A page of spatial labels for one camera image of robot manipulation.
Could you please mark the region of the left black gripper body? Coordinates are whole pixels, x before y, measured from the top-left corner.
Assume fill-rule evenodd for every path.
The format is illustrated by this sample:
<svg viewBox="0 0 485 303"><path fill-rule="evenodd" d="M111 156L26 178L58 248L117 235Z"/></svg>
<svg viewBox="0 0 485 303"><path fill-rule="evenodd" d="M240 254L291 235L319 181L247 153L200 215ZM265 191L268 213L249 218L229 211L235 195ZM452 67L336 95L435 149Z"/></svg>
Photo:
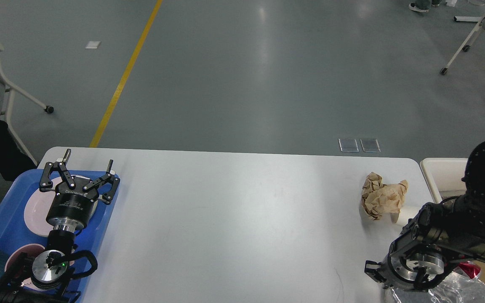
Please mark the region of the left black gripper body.
<svg viewBox="0 0 485 303"><path fill-rule="evenodd" d="M55 192L46 222L54 227L74 226L75 230L86 228L99 198L98 190L84 192L80 186L70 189L66 185L58 185Z"/></svg>

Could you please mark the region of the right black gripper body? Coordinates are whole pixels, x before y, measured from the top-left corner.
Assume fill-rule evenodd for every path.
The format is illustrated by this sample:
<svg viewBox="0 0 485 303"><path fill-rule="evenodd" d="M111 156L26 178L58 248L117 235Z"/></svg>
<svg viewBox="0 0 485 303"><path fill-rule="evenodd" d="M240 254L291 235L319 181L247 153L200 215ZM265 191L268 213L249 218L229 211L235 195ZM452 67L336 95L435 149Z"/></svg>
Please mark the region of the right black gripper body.
<svg viewBox="0 0 485 303"><path fill-rule="evenodd" d="M441 274L441 254L417 252L408 257L387 254L380 268L385 286L404 291L426 292L434 288Z"/></svg>

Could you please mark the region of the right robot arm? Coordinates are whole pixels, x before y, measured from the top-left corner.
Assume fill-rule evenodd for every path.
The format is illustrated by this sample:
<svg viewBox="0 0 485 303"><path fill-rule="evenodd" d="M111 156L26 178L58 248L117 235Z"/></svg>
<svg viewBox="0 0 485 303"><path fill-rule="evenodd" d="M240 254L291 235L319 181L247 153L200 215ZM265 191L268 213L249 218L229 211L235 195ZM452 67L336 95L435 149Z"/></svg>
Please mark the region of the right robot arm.
<svg viewBox="0 0 485 303"><path fill-rule="evenodd" d="M372 280L384 288L427 292L460 263L485 263L485 142L471 152L462 180L464 194L423 205L383 261L366 261L364 272Z"/></svg>

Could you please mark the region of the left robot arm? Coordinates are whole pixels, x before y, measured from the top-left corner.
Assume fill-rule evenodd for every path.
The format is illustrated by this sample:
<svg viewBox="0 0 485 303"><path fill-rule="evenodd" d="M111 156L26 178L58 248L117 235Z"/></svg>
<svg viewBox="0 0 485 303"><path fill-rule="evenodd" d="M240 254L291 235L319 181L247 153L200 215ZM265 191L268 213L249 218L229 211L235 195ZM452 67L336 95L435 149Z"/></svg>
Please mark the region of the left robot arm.
<svg viewBox="0 0 485 303"><path fill-rule="evenodd" d="M29 170L0 204L0 303L76 303L98 254L121 179L69 171L71 150Z"/></svg>

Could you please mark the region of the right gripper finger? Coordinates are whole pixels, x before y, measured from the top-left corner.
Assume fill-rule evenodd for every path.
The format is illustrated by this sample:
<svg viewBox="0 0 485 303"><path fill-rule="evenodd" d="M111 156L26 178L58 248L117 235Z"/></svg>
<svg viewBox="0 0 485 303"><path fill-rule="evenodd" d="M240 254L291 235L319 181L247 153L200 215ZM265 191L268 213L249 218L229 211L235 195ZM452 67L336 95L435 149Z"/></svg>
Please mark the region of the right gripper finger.
<svg viewBox="0 0 485 303"><path fill-rule="evenodd" d="M388 278L383 274L386 269L386 262L365 261L364 273L376 283L387 284Z"/></svg>

